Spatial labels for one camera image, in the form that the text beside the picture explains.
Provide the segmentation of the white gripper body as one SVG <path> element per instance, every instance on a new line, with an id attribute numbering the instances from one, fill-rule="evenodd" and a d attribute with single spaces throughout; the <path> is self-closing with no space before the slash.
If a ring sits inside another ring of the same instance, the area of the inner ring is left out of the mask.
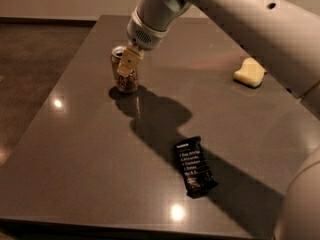
<path id="1" fill-rule="evenodd" d="M 127 25 L 129 41 L 142 50 L 153 50 L 159 46 L 169 31 L 169 18 L 163 12 L 135 9 Z"/>

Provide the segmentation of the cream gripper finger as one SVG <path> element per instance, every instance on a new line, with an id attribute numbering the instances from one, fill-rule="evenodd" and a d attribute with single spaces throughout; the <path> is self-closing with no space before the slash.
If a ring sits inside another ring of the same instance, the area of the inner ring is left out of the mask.
<path id="1" fill-rule="evenodd" d="M 137 68 L 143 57 L 144 51 L 138 45 L 127 44 L 122 53 L 117 73 L 123 77 L 128 77 Z"/>

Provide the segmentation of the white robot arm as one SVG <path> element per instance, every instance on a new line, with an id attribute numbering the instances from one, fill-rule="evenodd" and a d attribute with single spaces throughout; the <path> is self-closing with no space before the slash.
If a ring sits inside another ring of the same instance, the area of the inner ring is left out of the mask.
<path id="1" fill-rule="evenodd" d="M 283 0 L 140 0 L 127 26 L 118 72 L 126 76 L 190 5 L 240 45 L 320 117 L 319 17 Z M 320 167 L 315 150 L 291 181 L 272 240 L 320 240 Z"/>

